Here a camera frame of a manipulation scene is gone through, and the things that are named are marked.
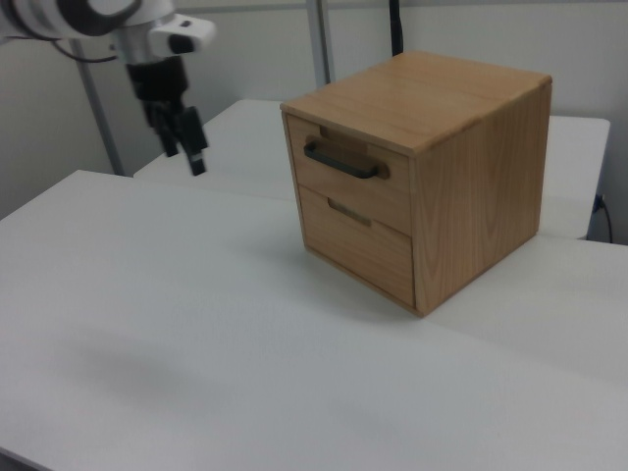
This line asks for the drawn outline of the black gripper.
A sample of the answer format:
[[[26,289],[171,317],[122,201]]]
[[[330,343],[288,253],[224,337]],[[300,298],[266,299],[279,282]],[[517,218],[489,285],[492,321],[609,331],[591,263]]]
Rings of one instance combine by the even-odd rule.
[[[187,157],[191,173],[196,177],[206,172],[203,151],[209,147],[199,114],[195,107],[185,107],[174,116],[167,103],[183,105],[188,88],[183,59],[173,56],[161,61],[126,65],[134,95],[142,102],[148,125],[155,131],[167,157],[179,153],[178,141]]]

